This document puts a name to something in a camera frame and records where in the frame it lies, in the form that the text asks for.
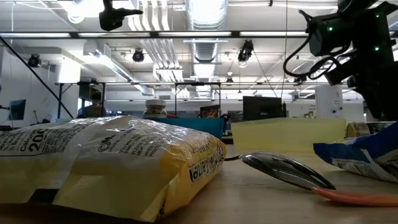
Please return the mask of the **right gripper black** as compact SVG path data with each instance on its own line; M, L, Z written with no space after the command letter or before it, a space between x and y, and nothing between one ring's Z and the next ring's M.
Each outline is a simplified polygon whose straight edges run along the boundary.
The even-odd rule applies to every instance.
M351 2L348 4L348 18L352 27L349 30L353 55L350 62L352 75L348 79L350 88L365 100L373 118L381 121L397 121L397 97L380 89L359 89L365 81L374 81L377 74L394 63L388 15L397 11L397 5L382 2L372 7L371 2Z

